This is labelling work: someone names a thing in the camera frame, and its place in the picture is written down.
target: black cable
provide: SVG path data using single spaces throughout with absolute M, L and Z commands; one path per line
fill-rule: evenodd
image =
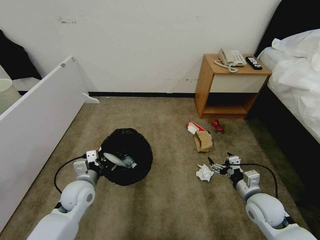
M 257 164 L 257 163 L 241 163 L 241 164 L 230 164 L 230 165 L 232 165 L 232 166 L 259 166 L 259 167 L 263 167 L 263 168 L 267 169 L 272 174 L 272 177 L 274 180 L 274 188 L 275 188 L 275 192 L 276 192 L 276 198 L 278 198 L 277 179 L 276 179 L 276 176 L 274 175 L 273 171 L 270 168 L 263 166 L 263 165 L 260 165 L 260 164 Z
M 86 155 L 84 154 L 84 155 L 81 156 L 81 157 L 73 158 L 73 159 L 69 160 L 68 162 L 62 164 L 62 165 L 59 167 L 59 169 L 57 170 L 56 174 L 54 175 L 53 183 L 54 183 L 54 186 L 56 187 L 56 189 L 58 190 L 59 193 L 62 193 L 61 190 L 60 190 L 60 189 L 58 188 L 58 186 L 57 186 L 57 176 L 58 176 L 59 171 L 60 171 L 65 165 L 67 165 L 68 163 L 71 163 L 71 162 L 73 162 L 74 160 L 77 160 L 77 159 L 79 159 L 79 158 L 86 158 Z

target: red and white packaging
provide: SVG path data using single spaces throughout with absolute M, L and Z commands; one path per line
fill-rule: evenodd
M 187 123 L 187 130 L 193 135 L 196 133 L 196 131 L 205 131 L 204 128 L 192 121 Z

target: nightstand drawer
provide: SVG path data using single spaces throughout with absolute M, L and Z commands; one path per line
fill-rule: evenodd
M 266 75 L 215 74 L 210 92 L 258 93 Z

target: brown paper bag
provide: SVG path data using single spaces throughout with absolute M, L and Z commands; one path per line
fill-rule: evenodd
M 198 152 L 209 152 L 212 147 L 212 140 L 207 131 L 196 131 L 194 141 Z

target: remote control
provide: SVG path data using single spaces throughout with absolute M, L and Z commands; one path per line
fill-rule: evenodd
M 261 70 L 262 69 L 261 65 L 257 62 L 257 60 L 254 57 L 246 57 L 246 61 L 247 61 L 247 63 L 250 64 L 250 66 L 254 70 Z

